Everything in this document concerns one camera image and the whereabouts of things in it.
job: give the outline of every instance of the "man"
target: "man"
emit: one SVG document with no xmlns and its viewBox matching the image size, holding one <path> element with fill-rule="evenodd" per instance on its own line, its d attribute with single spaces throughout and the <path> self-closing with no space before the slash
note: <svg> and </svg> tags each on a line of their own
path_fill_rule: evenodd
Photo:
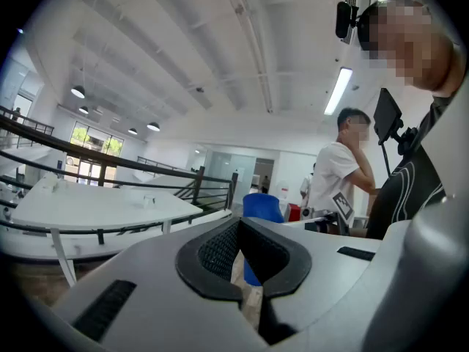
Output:
<svg viewBox="0 0 469 352">
<path fill-rule="evenodd" d="M 16 110 L 14 110 L 14 112 L 16 112 L 17 114 L 20 114 L 21 113 L 21 108 L 16 107 Z M 13 121 L 18 121 L 18 115 L 17 114 L 12 114 L 12 120 Z"/>
<path fill-rule="evenodd" d="M 300 187 L 300 194 L 301 194 L 301 208 L 304 209 L 308 206 L 309 201 L 309 192 L 311 191 L 311 181 L 313 180 L 314 170 L 316 169 L 316 163 L 313 164 L 313 172 L 308 173 L 303 179 Z"/>
<path fill-rule="evenodd" d="M 358 39 L 371 58 L 386 60 L 406 84 L 434 96 L 411 152 L 374 201 L 366 237 L 382 239 L 390 224 L 413 218 L 420 209 L 446 195 L 421 143 L 461 86 L 467 70 L 466 55 L 432 22 L 429 10 L 411 0 L 379 0 L 368 7 L 358 22 Z"/>
<path fill-rule="evenodd" d="M 335 210 L 330 195 L 337 191 L 353 205 L 353 186 L 372 193 L 373 171 L 360 148 L 360 142 L 368 139 L 370 122 L 359 109 L 342 109 L 337 118 L 337 140 L 322 148 L 317 156 L 308 207 L 315 211 Z"/>
<path fill-rule="evenodd" d="M 262 180 L 262 193 L 269 192 L 270 187 L 270 180 L 267 175 L 264 176 L 264 180 Z"/>
</svg>

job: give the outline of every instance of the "railing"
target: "railing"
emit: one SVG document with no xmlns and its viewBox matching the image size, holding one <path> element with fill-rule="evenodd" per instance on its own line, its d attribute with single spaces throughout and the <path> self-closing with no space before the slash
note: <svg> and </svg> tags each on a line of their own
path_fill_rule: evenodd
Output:
<svg viewBox="0 0 469 352">
<path fill-rule="evenodd" d="M 181 168 L 174 167 L 174 166 L 169 166 L 168 164 L 160 163 L 159 161 L 152 161 L 142 156 L 137 156 L 137 163 L 148 164 L 149 166 L 155 166 L 159 168 L 173 169 L 174 171 L 186 171 L 185 169 L 181 169 Z M 146 172 L 146 173 L 153 175 L 153 177 L 156 176 L 156 173 L 154 172 Z"/>
<path fill-rule="evenodd" d="M 3 106 L 0 106 L 0 113 L 2 116 L 11 119 L 12 121 L 18 122 L 24 126 L 34 129 L 35 131 L 42 132 L 44 134 L 48 134 L 49 136 L 52 135 L 53 126 L 43 124 L 39 121 L 30 119 L 22 114 L 19 114 L 16 111 L 11 111 L 6 109 Z M 4 131 L 4 134 L 0 135 L 0 149 L 10 149 L 12 147 L 31 147 L 36 142 L 32 141 L 31 139 L 25 139 L 17 134 L 11 134 L 11 132 Z"/>
<path fill-rule="evenodd" d="M 3 116 L 0 115 L 0 129 L 5 130 L 7 134 L 8 133 L 15 134 L 23 139 L 28 139 L 29 141 L 32 141 L 34 143 L 42 144 L 42 145 L 51 147 L 55 150 L 63 151 L 67 153 L 68 155 L 74 156 L 76 158 L 85 158 L 86 160 L 92 160 L 93 163 L 97 163 L 100 165 L 100 175 L 99 177 L 93 177 L 93 176 L 80 175 L 80 174 L 76 174 L 73 172 L 64 171 L 62 169 L 57 169 L 57 168 L 49 167 L 43 164 L 35 163 L 33 161 L 28 161 L 26 159 L 19 158 L 15 155 L 12 155 L 12 154 L 9 154 L 0 150 L 0 156 L 3 156 L 4 158 L 10 159 L 12 161 L 16 161 L 18 163 L 25 164 L 27 166 L 31 166 L 37 169 L 41 169 L 41 170 L 48 171 L 48 172 L 53 172 L 58 175 L 67 175 L 67 176 L 81 178 L 85 180 L 94 180 L 94 181 L 97 181 L 98 186 L 103 186 L 104 183 L 111 183 L 111 184 L 118 185 L 118 186 L 137 186 L 137 187 L 143 187 L 143 188 L 178 189 L 178 192 L 176 192 L 175 196 L 184 200 L 190 200 L 193 205 L 198 205 L 205 209 L 201 213 L 195 214 L 193 216 L 189 216 L 187 218 L 174 219 L 173 221 L 171 221 L 172 224 L 180 223 L 182 221 L 188 221 L 190 224 L 194 218 L 199 218 L 201 216 L 214 213 L 216 211 L 230 209 L 232 206 L 233 196 L 234 196 L 235 188 L 236 188 L 237 173 L 233 174 L 231 180 L 225 180 L 225 179 L 219 179 L 216 177 L 204 176 L 203 166 L 200 168 L 200 170 L 197 173 L 193 173 L 193 172 L 186 172 L 186 171 L 177 171 L 174 169 L 167 169 L 161 166 L 152 166 L 149 164 L 139 163 L 138 161 L 137 162 L 129 161 L 127 159 L 106 155 L 103 153 L 99 153 L 97 151 L 87 149 L 85 147 L 80 147 L 78 145 L 74 145 L 69 142 L 62 141 L 61 139 L 52 137 L 49 133 L 45 133 L 45 131 L 38 131 L 35 129 L 35 127 L 32 128 L 28 125 L 23 125 L 8 117 L 5 117 L 4 115 Z M 193 181 L 190 182 L 187 186 L 181 187 L 181 186 L 159 186 L 159 185 L 146 184 L 146 183 L 132 183 L 132 182 L 120 181 L 120 180 L 108 180 L 108 179 L 105 179 L 107 166 L 112 166 L 112 167 L 121 166 L 125 168 L 130 168 L 130 169 L 137 169 L 137 170 L 149 172 L 149 173 L 157 173 L 161 175 L 183 177 L 187 179 L 192 179 Z M 223 187 L 223 188 L 203 187 L 202 181 L 204 180 L 216 182 L 216 183 L 223 183 L 223 184 L 226 184 L 226 187 Z M 5 183 L 10 183 L 14 186 L 24 188 L 26 190 L 32 188 L 32 186 L 29 184 L 23 184 L 21 182 L 8 179 L 7 177 L 0 177 L 0 181 L 4 181 Z M 226 191 L 226 192 L 222 194 L 213 194 L 210 196 L 199 196 L 199 192 L 201 190 L 219 190 L 219 191 Z M 209 202 L 205 204 L 199 201 L 200 199 L 216 198 L 216 197 L 223 197 L 223 199 L 220 201 Z M 210 206 L 219 205 L 219 204 L 222 204 L 222 205 L 217 208 L 210 207 Z M 4 202 L 4 201 L 0 202 L 0 205 L 3 205 L 8 208 L 16 208 L 18 206 L 14 203 L 9 203 L 9 202 Z M 23 225 L 13 224 L 8 221 L 2 221 L 2 220 L 0 220 L 0 224 L 4 225 L 5 227 L 28 231 L 28 232 L 51 233 L 51 231 L 48 228 L 44 228 L 44 227 L 36 227 L 36 226 L 30 226 L 30 225 L 23 226 Z M 102 235 L 103 233 L 115 233 L 115 232 L 124 233 L 127 231 L 134 231 L 134 230 L 147 230 L 150 227 L 155 227 L 161 224 L 162 223 L 151 223 L 151 224 L 139 225 L 139 226 L 134 226 L 134 227 L 123 227 L 119 229 L 104 230 L 104 231 L 100 230 L 100 232 L 98 232 L 97 230 L 79 230 L 79 231 L 60 230 L 59 232 L 65 235 L 95 234 L 95 235 L 98 235 L 99 243 L 103 243 L 103 235 Z"/>
</svg>

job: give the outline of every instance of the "black vent slot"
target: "black vent slot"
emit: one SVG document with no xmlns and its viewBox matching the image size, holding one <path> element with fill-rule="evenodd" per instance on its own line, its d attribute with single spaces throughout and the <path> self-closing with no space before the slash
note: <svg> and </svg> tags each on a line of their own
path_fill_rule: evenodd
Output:
<svg viewBox="0 0 469 352">
<path fill-rule="evenodd" d="M 137 285 L 116 280 L 85 310 L 73 326 L 88 338 L 99 342 L 119 314 Z"/>
</svg>

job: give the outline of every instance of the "curved white desk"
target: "curved white desk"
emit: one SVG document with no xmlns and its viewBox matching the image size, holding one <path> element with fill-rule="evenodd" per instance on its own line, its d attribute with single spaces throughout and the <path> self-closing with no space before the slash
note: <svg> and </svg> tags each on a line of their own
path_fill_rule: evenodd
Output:
<svg viewBox="0 0 469 352">
<path fill-rule="evenodd" d="M 172 219 L 201 212 L 201 208 L 166 191 L 88 186 L 48 174 L 28 192 L 12 219 L 18 224 L 51 229 L 60 266 L 72 286 L 75 271 L 73 262 L 65 256 L 60 230 L 113 230 L 163 222 L 163 233 L 169 233 Z"/>
</svg>

